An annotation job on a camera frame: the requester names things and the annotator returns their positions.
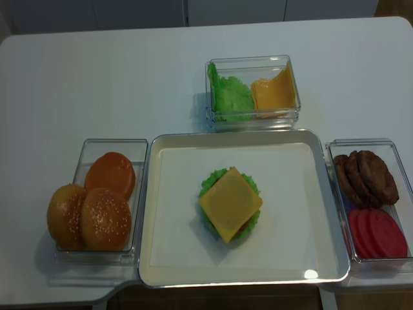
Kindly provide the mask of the sesame bun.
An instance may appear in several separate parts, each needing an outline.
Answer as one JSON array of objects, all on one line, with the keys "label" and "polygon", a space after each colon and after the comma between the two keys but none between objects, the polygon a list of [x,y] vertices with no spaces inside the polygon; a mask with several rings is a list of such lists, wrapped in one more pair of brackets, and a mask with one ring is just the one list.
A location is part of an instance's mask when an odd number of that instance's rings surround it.
[{"label": "sesame bun", "polygon": [[81,208],[86,189],[76,184],[64,185],[53,193],[46,222],[52,239],[63,250],[81,250],[85,243],[81,237]]},{"label": "sesame bun", "polygon": [[81,237],[96,251],[120,251],[132,226],[127,201],[106,188],[92,189],[81,208]]}]

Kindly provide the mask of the green lettuce in container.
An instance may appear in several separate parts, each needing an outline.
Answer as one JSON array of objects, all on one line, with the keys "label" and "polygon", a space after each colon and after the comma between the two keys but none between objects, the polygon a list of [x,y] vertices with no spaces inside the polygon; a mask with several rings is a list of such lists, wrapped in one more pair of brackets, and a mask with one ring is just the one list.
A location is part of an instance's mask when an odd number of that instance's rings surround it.
[{"label": "green lettuce in container", "polygon": [[207,69],[214,102],[216,121],[247,121],[252,119],[254,102],[251,91],[235,76],[220,77],[216,65],[210,63]]}]

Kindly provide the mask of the clear lettuce cheese container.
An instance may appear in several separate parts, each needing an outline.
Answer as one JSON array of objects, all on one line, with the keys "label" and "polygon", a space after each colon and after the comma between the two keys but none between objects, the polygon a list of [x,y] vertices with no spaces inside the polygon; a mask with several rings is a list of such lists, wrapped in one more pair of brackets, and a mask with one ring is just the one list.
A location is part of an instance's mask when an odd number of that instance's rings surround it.
[{"label": "clear lettuce cheese container", "polygon": [[297,91],[296,81],[292,68],[292,76],[295,90],[295,105],[293,108],[256,110],[251,111],[252,119],[247,121],[216,121],[212,110],[214,99],[208,78],[207,69],[210,63],[214,63],[220,77],[235,76],[246,84],[251,91],[251,84],[259,79],[274,79],[287,62],[291,60],[288,55],[241,57],[227,59],[212,59],[205,65],[205,96],[206,96],[206,122],[215,132],[251,131],[251,130],[278,130],[291,129],[297,123],[301,102]]}]

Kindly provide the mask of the cheese slices stack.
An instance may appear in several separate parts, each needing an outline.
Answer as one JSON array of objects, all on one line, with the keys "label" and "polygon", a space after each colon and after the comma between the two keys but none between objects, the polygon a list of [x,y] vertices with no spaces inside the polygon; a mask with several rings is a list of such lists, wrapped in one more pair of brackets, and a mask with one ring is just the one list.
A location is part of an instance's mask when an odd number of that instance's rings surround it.
[{"label": "cheese slices stack", "polygon": [[259,79],[251,84],[256,110],[291,109],[295,105],[294,87],[289,78]]}]

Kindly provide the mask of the leaning cheese slice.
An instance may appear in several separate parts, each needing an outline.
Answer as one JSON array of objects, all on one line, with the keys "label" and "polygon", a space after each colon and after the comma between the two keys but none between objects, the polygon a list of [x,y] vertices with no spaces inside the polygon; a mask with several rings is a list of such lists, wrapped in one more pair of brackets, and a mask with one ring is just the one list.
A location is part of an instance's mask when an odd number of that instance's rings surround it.
[{"label": "leaning cheese slice", "polygon": [[294,81],[292,76],[292,67],[288,61],[285,68],[273,79],[276,90],[284,96],[292,99],[295,98]]}]

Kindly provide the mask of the silver metal tray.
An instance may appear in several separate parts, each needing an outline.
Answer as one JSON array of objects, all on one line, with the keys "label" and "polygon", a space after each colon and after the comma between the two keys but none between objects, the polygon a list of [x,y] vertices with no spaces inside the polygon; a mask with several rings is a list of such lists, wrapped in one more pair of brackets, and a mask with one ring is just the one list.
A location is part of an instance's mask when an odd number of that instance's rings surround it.
[{"label": "silver metal tray", "polygon": [[[225,243],[198,196],[222,168],[251,176],[256,226]],[[151,145],[138,272],[150,287],[338,282],[350,269],[319,138],[305,129],[176,134]]]}]

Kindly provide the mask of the brown patty in burger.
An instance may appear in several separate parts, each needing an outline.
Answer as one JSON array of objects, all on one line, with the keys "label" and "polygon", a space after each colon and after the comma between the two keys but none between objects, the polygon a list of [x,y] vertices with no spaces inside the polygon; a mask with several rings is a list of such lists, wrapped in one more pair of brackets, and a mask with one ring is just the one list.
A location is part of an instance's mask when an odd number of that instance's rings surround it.
[{"label": "brown patty in burger", "polygon": [[240,228],[239,228],[239,232],[245,230],[245,228],[248,226],[248,222],[244,223]]}]

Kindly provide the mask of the clear bun container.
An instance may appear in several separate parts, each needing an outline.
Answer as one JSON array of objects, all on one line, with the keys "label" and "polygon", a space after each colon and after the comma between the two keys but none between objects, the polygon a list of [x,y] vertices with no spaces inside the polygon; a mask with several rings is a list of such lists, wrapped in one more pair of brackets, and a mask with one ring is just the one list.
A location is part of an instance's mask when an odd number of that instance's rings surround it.
[{"label": "clear bun container", "polygon": [[124,269],[136,261],[137,230],[139,229],[140,205],[148,157],[145,139],[87,139],[76,167],[74,180],[85,188],[85,177],[92,164],[107,152],[118,152],[131,162],[136,174],[136,184],[129,200],[132,226],[128,240],[120,251],[96,251],[88,248],[63,250],[55,243],[55,274],[48,277],[55,286],[109,286],[126,279]]}]

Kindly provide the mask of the back brown meat patty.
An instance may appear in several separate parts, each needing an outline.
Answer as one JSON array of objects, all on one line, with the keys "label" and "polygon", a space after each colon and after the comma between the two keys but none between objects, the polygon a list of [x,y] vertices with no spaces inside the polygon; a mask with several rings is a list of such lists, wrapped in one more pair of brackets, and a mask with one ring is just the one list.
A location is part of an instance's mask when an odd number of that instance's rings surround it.
[{"label": "back brown meat patty", "polygon": [[334,167],[336,171],[337,180],[341,191],[348,198],[349,202],[358,209],[364,208],[364,203],[358,196],[357,192],[351,186],[345,170],[345,163],[347,162],[347,155],[338,155],[334,157]]}]

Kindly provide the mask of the brown meat patty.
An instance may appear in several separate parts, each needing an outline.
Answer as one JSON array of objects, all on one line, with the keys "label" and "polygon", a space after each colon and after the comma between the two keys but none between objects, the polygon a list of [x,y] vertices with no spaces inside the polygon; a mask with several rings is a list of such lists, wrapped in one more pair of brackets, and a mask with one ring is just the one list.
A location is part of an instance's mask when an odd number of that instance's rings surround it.
[{"label": "brown meat patty", "polygon": [[347,162],[347,155],[338,155],[334,157],[334,167],[336,171],[337,180],[341,191],[348,198],[349,202],[358,209],[364,208],[364,203],[358,196],[357,192],[351,186],[345,170],[345,163]]},{"label": "brown meat patty", "polygon": [[359,151],[356,158],[359,173],[371,193],[382,204],[395,204],[399,200],[399,192],[386,163],[369,150]]},{"label": "brown meat patty", "polygon": [[349,182],[355,192],[358,194],[364,206],[367,208],[379,209],[383,204],[370,192],[368,187],[365,185],[359,168],[356,155],[358,152],[355,150],[350,153],[348,159],[345,162],[345,170]]}]

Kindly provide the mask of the back red tomato slice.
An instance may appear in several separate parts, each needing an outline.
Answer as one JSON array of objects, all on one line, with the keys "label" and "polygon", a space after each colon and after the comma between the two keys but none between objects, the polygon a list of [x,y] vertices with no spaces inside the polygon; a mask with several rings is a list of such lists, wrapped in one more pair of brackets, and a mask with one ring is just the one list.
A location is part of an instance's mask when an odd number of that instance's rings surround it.
[{"label": "back red tomato slice", "polygon": [[359,213],[360,213],[360,210],[352,209],[348,214],[348,224],[349,224],[349,227],[350,227],[350,232],[351,232],[351,235],[352,235],[352,240],[353,240],[353,243],[354,243],[354,248],[356,250],[356,253],[360,258],[365,259],[365,258],[367,258],[368,253],[366,252],[366,250],[362,246],[362,244],[359,240],[359,234],[358,234],[358,231],[357,231],[357,223],[358,223]]}]

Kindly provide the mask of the red tomato slice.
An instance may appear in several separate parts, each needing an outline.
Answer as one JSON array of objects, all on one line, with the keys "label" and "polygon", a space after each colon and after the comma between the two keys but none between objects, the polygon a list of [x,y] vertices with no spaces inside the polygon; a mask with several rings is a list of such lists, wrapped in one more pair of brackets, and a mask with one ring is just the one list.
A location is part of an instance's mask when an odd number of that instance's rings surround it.
[{"label": "red tomato slice", "polygon": [[372,243],[383,258],[406,258],[408,245],[395,220],[385,211],[369,212],[368,229]]},{"label": "red tomato slice", "polygon": [[360,242],[364,250],[366,250],[367,252],[367,258],[381,258],[374,244],[372,243],[372,238],[368,230],[368,215],[368,209],[363,209],[362,211],[360,211],[358,215],[357,228],[360,237]]},{"label": "red tomato slice", "polygon": [[353,243],[354,243],[354,248],[356,250],[356,253],[360,258],[365,259],[365,258],[367,258],[368,253],[366,252],[366,250],[362,246],[362,244],[359,240],[359,234],[358,234],[358,231],[357,231],[357,223],[358,223],[359,213],[360,213],[360,210],[352,209],[348,214],[348,224],[349,224],[349,227],[350,227],[350,232],[351,232],[351,235],[352,235],[352,240],[353,240]]}]

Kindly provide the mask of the middle brown meat patty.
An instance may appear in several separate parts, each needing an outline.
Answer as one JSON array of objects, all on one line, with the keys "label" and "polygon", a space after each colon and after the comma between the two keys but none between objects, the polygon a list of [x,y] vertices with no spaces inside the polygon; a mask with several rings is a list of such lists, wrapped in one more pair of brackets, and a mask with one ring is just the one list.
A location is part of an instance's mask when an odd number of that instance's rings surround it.
[{"label": "middle brown meat patty", "polygon": [[350,153],[348,159],[345,162],[345,170],[349,182],[355,192],[358,194],[364,206],[367,208],[379,209],[383,204],[370,192],[368,187],[365,185],[359,168],[356,155],[358,152],[355,150]]}]

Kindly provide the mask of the front brown meat patty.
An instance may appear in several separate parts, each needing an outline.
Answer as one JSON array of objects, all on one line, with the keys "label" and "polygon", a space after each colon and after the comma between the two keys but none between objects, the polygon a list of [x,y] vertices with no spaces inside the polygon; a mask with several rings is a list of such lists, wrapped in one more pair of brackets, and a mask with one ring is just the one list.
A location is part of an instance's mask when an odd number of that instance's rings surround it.
[{"label": "front brown meat patty", "polygon": [[386,163],[369,150],[359,151],[356,158],[359,173],[371,193],[382,204],[395,204],[399,200],[399,192]]}]

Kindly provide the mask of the middle red tomato slice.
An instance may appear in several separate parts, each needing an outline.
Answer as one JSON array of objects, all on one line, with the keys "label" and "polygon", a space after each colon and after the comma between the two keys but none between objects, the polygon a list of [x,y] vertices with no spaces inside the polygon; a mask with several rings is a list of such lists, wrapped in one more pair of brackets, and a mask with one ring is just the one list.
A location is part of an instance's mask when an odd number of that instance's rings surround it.
[{"label": "middle red tomato slice", "polygon": [[358,215],[357,228],[360,237],[360,242],[364,250],[366,250],[367,252],[367,258],[381,258],[374,244],[372,243],[372,238],[368,230],[368,215],[368,209],[363,209],[362,211],[360,211]]}]

